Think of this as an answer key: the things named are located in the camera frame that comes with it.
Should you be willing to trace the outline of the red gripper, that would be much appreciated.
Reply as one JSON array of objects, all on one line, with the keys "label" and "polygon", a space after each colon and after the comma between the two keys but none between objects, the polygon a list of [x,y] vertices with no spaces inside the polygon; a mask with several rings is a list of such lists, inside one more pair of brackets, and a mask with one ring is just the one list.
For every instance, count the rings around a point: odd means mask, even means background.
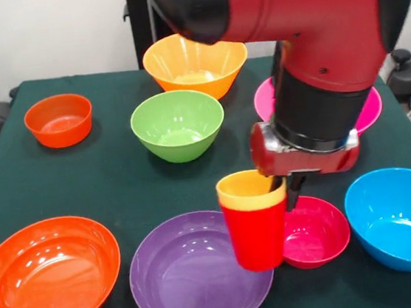
[{"label": "red gripper", "polygon": [[283,176],[291,175],[287,186],[286,211],[295,209],[303,186],[303,174],[330,174],[350,170],[359,157],[359,135],[353,129],[343,147],[329,152],[306,151],[280,140],[272,125],[256,122],[249,137],[250,151],[256,169],[263,176],[273,176],[269,192],[283,184]]}]

